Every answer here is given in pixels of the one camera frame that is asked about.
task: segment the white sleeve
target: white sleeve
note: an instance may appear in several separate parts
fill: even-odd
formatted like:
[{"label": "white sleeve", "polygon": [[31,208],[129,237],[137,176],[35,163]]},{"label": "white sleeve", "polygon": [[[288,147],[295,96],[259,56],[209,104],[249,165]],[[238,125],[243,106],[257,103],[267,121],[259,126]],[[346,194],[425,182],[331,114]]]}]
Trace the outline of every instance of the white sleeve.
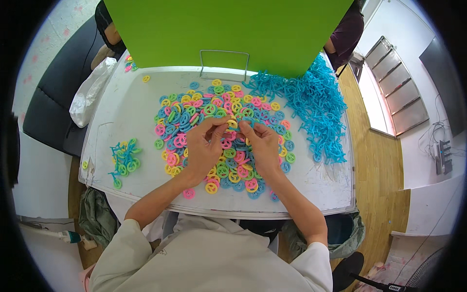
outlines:
[{"label": "white sleeve", "polygon": [[126,219],[92,270],[90,290],[114,291],[136,273],[152,254],[136,220]]},{"label": "white sleeve", "polygon": [[332,292],[333,272],[329,263],[329,250],[320,242],[313,242],[290,265],[308,281],[313,291]]}]

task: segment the white table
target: white table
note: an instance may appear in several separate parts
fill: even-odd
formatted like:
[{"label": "white table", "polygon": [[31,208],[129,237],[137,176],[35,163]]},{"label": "white table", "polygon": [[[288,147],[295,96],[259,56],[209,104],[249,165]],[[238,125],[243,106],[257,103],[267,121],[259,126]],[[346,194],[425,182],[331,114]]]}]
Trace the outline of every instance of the white table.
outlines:
[{"label": "white table", "polygon": [[[192,66],[144,68],[125,73],[126,55],[127,53],[120,59],[107,82],[89,123],[81,155],[81,163],[84,160],[88,161],[89,166],[86,170],[80,169],[79,181],[104,191],[107,195],[112,194],[125,201],[135,202],[170,179],[163,169],[166,162],[161,157],[162,150],[156,150],[154,147],[154,141],[158,136],[154,132],[153,119],[161,108],[159,98],[162,95],[186,92],[192,81],[199,82],[198,90],[206,92],[211,80],[201,79],[199,77],[201,67]],[[245,72],[225,68],[204,68],[204,71],[214,72],[211,74],[220,79],[241,78]],[[247,71],[247,82],[254,74],[255,72]],[[151,77],[147,83],[142,81],[145,75]],[[241,85],[240,82],[223,81],[223,83]],[[247,88],[242,87],[242,89],[245,93],[249,92]],[[295,119],[290,117],[291,109],[283,107],[286,100],[276,97],[274,101],[281,105],[285,119],[290,121],[292,140],[295,143],[293,153],[297,160],[292,164],[287,177],[323,214],[353,210],[355,208],[353,154],[347,114],[342,117],[342,122],[347,126],[342,145],[348,162],[325,165],[323,162],[313,161],[312,153],[308,150],[306,133],[297,132],[302,121],[298,117]],[[128,177],[119,177],[122,188],[116,190],[113,187],[112,176],[107,174],[114,170],[109,147],[133,137],[138,139],[137,147],[143,149],[141,153],[135,155],[142,165]],[[264,220],[289,217],[281,202],[273,202],[269,198],[269,187],[258,199],[252,200],[247,196],[246,191],[235,192],[232,188],[228,190],[219,188],[219,191],[212,195],[204,190],[204,186],[203,182],[195,187],[196,196],[191,200],[185,199],[182,195],[178,196],[168,209],[188,214],[237,219]]]}]

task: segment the black chair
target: black chair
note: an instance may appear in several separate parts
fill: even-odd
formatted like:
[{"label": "black chair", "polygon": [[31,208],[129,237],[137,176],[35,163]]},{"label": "black chair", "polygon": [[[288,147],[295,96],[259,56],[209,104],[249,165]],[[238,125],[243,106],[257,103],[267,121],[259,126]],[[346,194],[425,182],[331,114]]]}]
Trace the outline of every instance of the black chair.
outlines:
[{"label": "black chair", "polygon": [[79,128],[68,110],[103,44],[93,16],[65,43],[39,81],[24,118],[25,134],[61,152],[81,156],[87,126]]}]

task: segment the pink pattern wall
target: pink pattern wall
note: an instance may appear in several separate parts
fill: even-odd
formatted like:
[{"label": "pink pattern wall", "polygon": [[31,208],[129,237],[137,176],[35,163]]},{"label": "pink pattern wall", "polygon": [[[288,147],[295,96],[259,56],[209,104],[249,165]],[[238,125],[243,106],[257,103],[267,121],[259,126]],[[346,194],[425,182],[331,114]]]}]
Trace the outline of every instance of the pink pattern wall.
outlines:
[{"label": "pink pattern wall", "polygon": [[99,0],[61,0],[45,19],[21,65],[13,111],[22,130],[32,94],[42,75],[66,41],[94,15]]}]

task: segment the white plastic bag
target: white plastic bag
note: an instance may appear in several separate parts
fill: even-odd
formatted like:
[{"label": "white plastic bag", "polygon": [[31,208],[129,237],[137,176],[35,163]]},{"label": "white plastic bag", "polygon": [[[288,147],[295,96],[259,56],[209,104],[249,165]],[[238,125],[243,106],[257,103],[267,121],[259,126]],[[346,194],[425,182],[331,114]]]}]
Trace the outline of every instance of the white plastic bag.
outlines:
[{"label": "white plastic bag", "polygon": [[105,58],[81,84],[70,106],[70,116],[75,124],[84,128],[94,114],[101,91],[117,65],[115,58]]}]

